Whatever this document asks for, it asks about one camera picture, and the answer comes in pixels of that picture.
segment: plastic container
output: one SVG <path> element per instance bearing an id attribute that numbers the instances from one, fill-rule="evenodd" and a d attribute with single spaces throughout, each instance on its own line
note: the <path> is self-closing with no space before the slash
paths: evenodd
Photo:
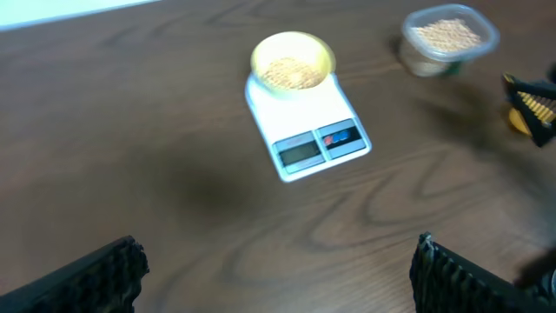
<path id="1" fill-rule="evenodd" d="M 477 47 L 455 52 L 436 50 L 414 31 L 415 27 L 427 26 L 442 19 L 462 19 L 466 26 L 480 36 Z M 407 16 L 402 27 L 400 60 L 416 76 L 430 77 L 446 72 L 453 63 L 467 62 L 494 50 L 500 41 L 500 33 L 478 11 L 461 4 L 446 4 L 416 11 Z"/>

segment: grain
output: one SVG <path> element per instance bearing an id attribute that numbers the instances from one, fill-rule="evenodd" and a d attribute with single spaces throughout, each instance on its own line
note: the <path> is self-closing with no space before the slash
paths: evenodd
<path id="1" fill-rule="evenodd" d="M 480 45 L 480 36 L 459 18 L 414 27 L 414 31 L 425 43 L 442 52 L 467 50 Z"/>
<path id="2" fill-rule="evenodd" d="M 284 57 L 273 61 L 262 79 L 279 89 L 302 90 L 318 85 L 324 77 L 310 64 L 294 57 Z"/>

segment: black object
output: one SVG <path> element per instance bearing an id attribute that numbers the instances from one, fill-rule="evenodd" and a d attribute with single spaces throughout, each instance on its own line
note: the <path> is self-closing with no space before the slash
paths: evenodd
<path id="1" fill-rule="evenodd" d="M 510 283 L 434 243 L 429 233 L 419 244 L 409 271 L 417 313 L 548 313 L 552 299 Z"/>
<path id="2" fill-rule="evenodd" d="M 548 76 L 548 79 L 552 83 L 556 83 L 556 63 L 553 64 L 553 66 L 550 68 L 548 73 L 546 73 L 546 75 Z"/>
<path id="3" fill-rule="evenodd" d="M 547 82 L 525 83 L 507 73 L 502 76 L 502 82 L 508 100 L 523 117 L 533 142 L 539 147 L 550 142 L 556 134 L 556 115 L 553 114 L 556 111 L 553 107 L 556 103 L 556 85 Z M 541 120 L 539 116 L 542 112 L 552 114 L 548 120 Z"/>
<path id="4" fill-rule="evenodd" d="M 0 312 L 130 313 L 147 273 L 143 247 L 126 236 L 0 296 Z"/>

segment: yellow bowl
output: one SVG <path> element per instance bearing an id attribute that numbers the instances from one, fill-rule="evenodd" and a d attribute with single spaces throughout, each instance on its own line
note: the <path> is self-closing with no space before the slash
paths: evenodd
<path id="1" fill-rule="evenodd" d="M 302 90 L 281 89 L 267 82 L 263 76 L 268 66 L 284 57 L 293 57 L 321 72 L 322 81 L 334 72 L 334 53 L 321 39 L 300 31 L 286 31 L 261 41 L 251 55 L 251 70 L 264 85 L 278 96 L 297 96 L 318 90 L 320 83 Z"/>

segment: wooden table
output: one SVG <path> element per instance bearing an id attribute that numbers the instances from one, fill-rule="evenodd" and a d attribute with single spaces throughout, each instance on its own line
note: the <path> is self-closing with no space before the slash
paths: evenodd
<path id="1" fill-rule="evenodd" d="M 519 277 L 556 239 L 556 146 L 507 128 L 500 73 L 544 77 L 556 3 L 464 3 L 501 43 L 449 79 L 392 53 L 434 0 L 161 1 L 0 34 L 0 293 L 128 234 L 151 268 L 138 312 L 411 312 L 426 230 Z M 374 143 L 290 184 L 243 98 L 284 30 L 333 48 Z"/>

